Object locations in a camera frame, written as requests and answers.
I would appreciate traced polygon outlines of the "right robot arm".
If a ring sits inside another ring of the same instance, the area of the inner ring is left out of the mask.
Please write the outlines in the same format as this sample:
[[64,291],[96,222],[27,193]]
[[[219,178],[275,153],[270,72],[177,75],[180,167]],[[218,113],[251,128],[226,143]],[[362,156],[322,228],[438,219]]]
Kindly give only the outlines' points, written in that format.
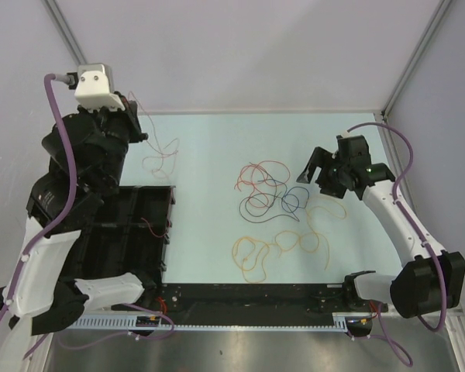
[[321,194],[333,198],[354,192],[377,217],[401,262],[395,276],[374,270],[347,275],[343,304],[359,311],[378,301],[393,305],[406,319],[458,306],[465,277],[462,254],[447,251],[427,231],[389,167],[372,162],[364,136],[339,136],[337,146],[333,153],[317,146],[297,181],[314,181]]

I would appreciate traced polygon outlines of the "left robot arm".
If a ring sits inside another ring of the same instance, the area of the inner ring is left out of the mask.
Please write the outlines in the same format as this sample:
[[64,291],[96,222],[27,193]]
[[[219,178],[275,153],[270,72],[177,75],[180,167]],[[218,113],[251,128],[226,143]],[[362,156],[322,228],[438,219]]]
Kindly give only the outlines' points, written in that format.
[[90,308],[130,301],[150,308],[156,292],[134,274],[113,279],[63,280],[73,245],[105,200],[119,193],[132,143],[146,140],[137,104],[120,92],[81,99],[77,112],[57,117],[42,140],[49,168],[32,187],[26,234],[8,284],[0,288],[0,319],[30,336],[66,329]]

